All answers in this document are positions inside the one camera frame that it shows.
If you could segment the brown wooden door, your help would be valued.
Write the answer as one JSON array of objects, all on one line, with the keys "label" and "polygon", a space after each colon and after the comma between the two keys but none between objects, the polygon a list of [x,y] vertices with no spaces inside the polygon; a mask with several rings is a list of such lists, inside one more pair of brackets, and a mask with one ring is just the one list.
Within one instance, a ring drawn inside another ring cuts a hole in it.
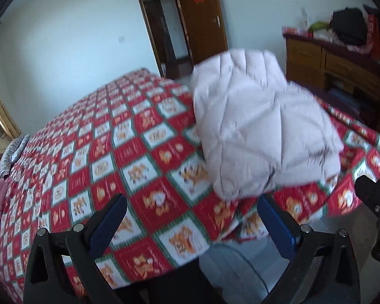
[{"label": "brown wooden door", "polygon": [[[220,0],[205,0],[202,4],[180,0],[180,5],[194,65],[228,49]],[[221,28],[214,23],[217,15]]]}]

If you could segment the light pink quilted jacket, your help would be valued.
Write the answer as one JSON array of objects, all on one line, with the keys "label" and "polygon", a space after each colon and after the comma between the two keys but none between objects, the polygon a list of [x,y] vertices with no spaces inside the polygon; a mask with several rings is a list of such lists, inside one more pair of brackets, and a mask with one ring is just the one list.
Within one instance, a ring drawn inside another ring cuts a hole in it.
[{"label": "light pink quilted jacket", "polygon": [[324,181],[343,142],[315,96],[270,51],[231,49],[194,67],[190,88],[208,178],[226,201]]}]

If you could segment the black bag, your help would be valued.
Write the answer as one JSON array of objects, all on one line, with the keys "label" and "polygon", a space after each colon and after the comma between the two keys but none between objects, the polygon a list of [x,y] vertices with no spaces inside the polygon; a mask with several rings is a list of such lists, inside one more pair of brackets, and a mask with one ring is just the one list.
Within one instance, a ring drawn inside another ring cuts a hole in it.
[{"label": "black bag", "polygon": [[361,47],[367,44],[367,24],[362,11],[358,8],[334,11],[330,28],[346,45]]}]

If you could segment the striped grey pillow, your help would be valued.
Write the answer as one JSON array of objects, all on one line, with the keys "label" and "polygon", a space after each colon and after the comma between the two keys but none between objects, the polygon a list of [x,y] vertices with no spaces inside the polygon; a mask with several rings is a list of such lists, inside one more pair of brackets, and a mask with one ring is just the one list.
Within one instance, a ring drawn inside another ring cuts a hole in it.
[{"label": "striped grey pillow", "polygon": [[30,137],[30,135],[20,136],[12,140],[12,142],[7,146],[0,160],[0,179],[7,178],[9,176],[11,167],[21,157]]}]

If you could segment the green item on dresser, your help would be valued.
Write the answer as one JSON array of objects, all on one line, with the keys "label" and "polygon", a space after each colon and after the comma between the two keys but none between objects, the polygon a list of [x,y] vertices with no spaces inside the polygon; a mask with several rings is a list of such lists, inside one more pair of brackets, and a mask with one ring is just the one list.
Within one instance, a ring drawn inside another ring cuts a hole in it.
[{"label": "green item on dresser", "polygon": [[330,28],[330,24],[324,21],[317,21],[310,25],[308,31],[309,32],[317,32],[319,30],[328,30]]}]

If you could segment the wooden dresser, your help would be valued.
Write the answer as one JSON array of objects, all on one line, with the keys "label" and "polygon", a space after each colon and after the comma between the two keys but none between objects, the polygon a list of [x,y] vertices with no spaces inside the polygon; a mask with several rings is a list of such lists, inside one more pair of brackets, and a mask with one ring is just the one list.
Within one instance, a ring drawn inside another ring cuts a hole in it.
[{"label": "wooden dresser", "polygon": [[[302,85],[328,89],[332,80],[347,91],[358,88],[375,100],[380,112],[380,64],[371,57],[333,43],[283,28],[286,41],[286,77]],[[380,132],[380,117],[373,127]]]}]

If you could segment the red christmas patterned bedspread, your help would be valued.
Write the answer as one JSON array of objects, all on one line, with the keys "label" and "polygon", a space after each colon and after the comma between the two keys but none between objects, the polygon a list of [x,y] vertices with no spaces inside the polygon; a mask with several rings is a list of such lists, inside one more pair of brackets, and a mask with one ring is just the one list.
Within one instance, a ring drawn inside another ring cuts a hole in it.
[{"label": "red christmas patterned bedspread", "polygon": [[23,295],[35,232],[85,222],[113,195],[127,214],[97,265],[112,288],[157,277],[213,243],[267,236],[255,198],[213,192],[189,88],[147,70],[75,103],[32,136],[9,173],[0,230],[0,280]]}]

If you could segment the dark wooden door frame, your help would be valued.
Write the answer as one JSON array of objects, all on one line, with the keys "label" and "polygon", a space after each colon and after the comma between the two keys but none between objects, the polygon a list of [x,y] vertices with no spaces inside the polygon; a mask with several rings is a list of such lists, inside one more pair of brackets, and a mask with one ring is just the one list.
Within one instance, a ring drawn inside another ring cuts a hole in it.
[{"label": "dark wooden door frame", "polygon": [[139,0],[161,76],[177,80],[193,71],[180,0]]}]

